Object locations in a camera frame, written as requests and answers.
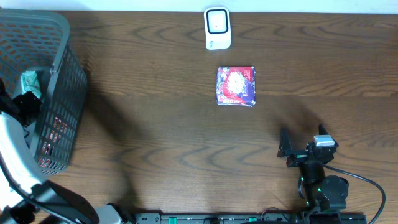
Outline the purple pantyliner pack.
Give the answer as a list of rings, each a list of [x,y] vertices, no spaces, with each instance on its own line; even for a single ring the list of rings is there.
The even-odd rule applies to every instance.
[[[216,102],[218,105],[253,107],[256,104],[255,68],[219,67],[216,74]]]

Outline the mint green wipes pack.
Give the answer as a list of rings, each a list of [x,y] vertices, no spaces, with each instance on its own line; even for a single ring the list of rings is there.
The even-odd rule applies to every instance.
[[[25,71],[21,76],[21,90],[25,94],[32,92],[36,98],[41,98],[40,83],[36,71]]]

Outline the brown orange chocolate bar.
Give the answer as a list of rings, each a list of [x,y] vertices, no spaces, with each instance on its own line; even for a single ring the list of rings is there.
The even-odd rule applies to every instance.
[[[39,167],[58,171],[67,168],[72,151],[69,131],[70,128],[59,117],[54,114],[49,114],[46,117],[39,141],[37,156]]]

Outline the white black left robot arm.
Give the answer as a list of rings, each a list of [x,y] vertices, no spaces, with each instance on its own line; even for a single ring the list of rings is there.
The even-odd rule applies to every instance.
[[[92,207],[81,195],[47,179],[25,142],[24,126],[35,125],[37,139],[46,124],[46,112],[57,90],[57,79],[41,84],[41,97],[16,88],[10,98],[1,86],[1,223],[31,223],[35,213],[46,211],[51,223],[135,223],[136,218],[109,203]]]

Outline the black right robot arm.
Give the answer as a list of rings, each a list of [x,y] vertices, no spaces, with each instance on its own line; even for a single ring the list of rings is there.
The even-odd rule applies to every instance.
[[[322,126],[305,149],[294,149],[288,132],[283,129],[277,156],[286,158],[287,167],[300,169],[299,194],[310,208],[332,212],[346,208],[349,183],[336,175],[325,175],[326,164],[334,159],[338,143]]]

